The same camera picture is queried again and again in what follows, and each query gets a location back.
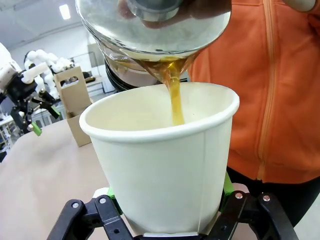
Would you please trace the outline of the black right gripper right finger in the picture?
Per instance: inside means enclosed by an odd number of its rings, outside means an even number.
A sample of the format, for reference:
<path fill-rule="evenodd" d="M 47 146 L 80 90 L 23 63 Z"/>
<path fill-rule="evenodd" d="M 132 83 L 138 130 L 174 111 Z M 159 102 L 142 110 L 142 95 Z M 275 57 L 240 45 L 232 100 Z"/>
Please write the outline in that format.
<path fill-rule="evenodd" d="M 271 193 L 253 197 L 235 190 L 225 174 L 220 215 L 212 227 L 213 240 L 230 240 L 239 223 L 247 224 L 258 240 L 297 240 L 298 236 L 278 199 Z"/>

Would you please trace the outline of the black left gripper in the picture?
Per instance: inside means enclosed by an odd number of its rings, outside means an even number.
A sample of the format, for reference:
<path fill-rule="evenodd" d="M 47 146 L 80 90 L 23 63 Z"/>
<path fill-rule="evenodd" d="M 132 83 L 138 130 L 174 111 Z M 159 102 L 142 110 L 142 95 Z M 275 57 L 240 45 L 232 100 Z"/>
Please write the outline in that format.
<path fill-rule="evenodd" d="M 41 128 L 32 121 L 34 110 L 28 105 L 30 102 L 25 101 L 35 92 L 38 85 L 34 80 L 31 83 L 24 83 L 22 78 L 22 73 L 15 73 L 6 87 L 6 96 L 15 104 L 11 109 L 10 116 L 21 133 L 34 132 L 35 135 L 40 136 L 42 134 Z M 61 115 L 55 106 L 56 99 L 45 89 L 41 89 L 38 96 L 32 97 L 31 102 L 36 104 L 39 109 L 47 110 L 55 119 Z"/>

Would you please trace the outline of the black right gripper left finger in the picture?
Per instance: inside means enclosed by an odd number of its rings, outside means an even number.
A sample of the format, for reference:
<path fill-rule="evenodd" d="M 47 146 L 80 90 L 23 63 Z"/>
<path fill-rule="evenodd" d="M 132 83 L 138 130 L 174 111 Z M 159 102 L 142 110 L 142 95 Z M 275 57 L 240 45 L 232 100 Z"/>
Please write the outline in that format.
<path fill-rule="evenodd" d="M 87 240 L 96 228 L 103 228 L 109 240 L 133 239 L 108 195 L 94 197 L 87 203 L 79 199 L 67 201 L 47 238 Z"/>

